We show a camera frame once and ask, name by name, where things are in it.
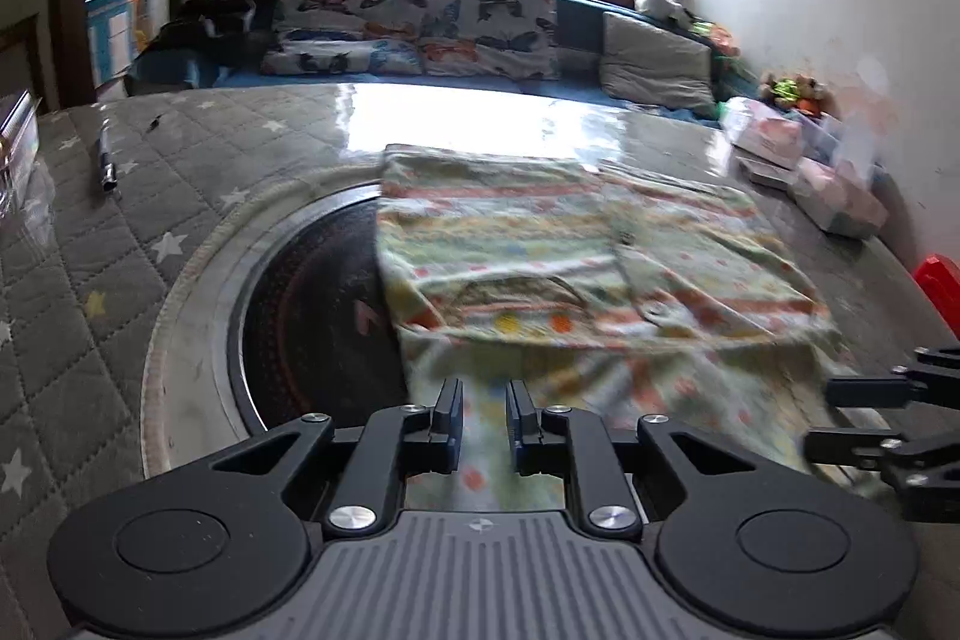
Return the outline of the colourful patterned child garment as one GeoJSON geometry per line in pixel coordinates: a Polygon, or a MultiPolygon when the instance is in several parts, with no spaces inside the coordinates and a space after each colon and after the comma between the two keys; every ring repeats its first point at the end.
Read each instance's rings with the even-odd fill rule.
{"type": "Polygon", "coordinates": [[[410,393],[464,385],[459,470],[415,509],[556,507],[517,476],[506,388],[630,429],[663,414],[799,466],[827,424],[844,346],[827,304],[750,198],[617,164],[393,146],[376,257],[410,393]]]}

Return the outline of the red plastic stool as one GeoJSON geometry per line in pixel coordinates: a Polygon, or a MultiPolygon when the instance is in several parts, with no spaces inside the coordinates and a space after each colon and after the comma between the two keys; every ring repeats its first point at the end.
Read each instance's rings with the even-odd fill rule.
{"type": "Polygon", "coordinates": [[[913,280],[955,336],[960,336],[960,268],[946,255],[929,255],[914,270],[913,280]]]}

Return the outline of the black round induction cooktop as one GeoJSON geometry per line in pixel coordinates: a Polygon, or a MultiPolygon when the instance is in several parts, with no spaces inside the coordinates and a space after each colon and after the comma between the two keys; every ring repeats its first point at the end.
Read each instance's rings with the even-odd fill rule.
{"type": "Polygon", "coordinates": [[[376,260],[379,185],[293,209],[247,258],[226,330],[226,378],[247,432],[306,413],[361,425],[409,401],[376,260]]]}

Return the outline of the tissue pack with white sheet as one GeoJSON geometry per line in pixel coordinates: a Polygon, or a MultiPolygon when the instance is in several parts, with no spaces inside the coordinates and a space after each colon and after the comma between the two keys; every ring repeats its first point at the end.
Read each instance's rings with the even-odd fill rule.
{"type": "Polygon", "coordinates": [[[757,99],[724,104],[721,130],[749,181],[788,193],[818,229],[870,239],[889,211],[874,195],[877,140],[866,122],[781,113],[757,99]]]}

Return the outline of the brown and green plush toys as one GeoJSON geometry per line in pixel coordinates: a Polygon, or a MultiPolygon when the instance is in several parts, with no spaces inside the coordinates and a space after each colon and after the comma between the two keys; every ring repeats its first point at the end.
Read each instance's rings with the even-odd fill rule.
{"type": "Polygon", "coordinates": [[[782,112],[799,112],[805,117],[820,117],[830,104],[830,92],[812,76],[796,73],[788,76],[763,73],[758,85],[757,97],[768,106],[782,112]]]}

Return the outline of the grey cushion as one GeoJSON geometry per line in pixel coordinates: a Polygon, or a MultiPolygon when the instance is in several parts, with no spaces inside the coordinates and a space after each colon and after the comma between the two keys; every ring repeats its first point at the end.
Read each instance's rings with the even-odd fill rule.
{"type": "Polygon", "coordinates": [[[617,99],[716,115],[711,49],[623,14],[604,14],[599,81],[617,99]]]}

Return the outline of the black pen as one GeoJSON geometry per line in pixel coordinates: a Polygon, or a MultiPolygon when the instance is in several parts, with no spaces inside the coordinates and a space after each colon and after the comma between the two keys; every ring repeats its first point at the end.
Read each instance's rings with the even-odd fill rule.
{"type": "Polygon", "coordinates": [[[110,144],[110,123],[107,120],[101,122],[98,133],[98,166],[99,166],[99,184],[104,193],[110,193],[116,190],[117,169],[114,163],[114,154],[112,154],[112,145],[110,144]]]}

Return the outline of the butterfly print pillow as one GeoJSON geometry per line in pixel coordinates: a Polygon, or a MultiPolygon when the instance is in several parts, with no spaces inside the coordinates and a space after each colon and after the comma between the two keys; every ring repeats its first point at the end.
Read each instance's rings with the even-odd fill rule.
{"type": "Polygon", "coordinates": [[[555,0],[425,0],[418,48],[433,76],[553,81],[555,0]]]}
{"type": "Polygon", "coordinates": [[[427,0],[280,0],[260,71],[416,76],[425,14],[427,0]]]}

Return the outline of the black bag on bench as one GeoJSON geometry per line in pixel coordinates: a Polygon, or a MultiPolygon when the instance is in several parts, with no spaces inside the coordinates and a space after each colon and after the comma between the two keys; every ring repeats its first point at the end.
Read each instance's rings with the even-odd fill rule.
{"type": "Polygon", "coordinates": [[[124,74],[127,96],[211,88],[247,65],[278,0],[187,0],[124,74]]]}

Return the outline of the white plush toy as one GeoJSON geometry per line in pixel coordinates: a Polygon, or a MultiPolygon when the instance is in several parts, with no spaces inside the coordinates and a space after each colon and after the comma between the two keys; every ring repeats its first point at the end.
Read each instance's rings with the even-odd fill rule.
{"type": "Polygon", "coordinates": [[[695,21],[685,0],[635,0],[635,11],[661,23],[690,26],[695,21]]]}

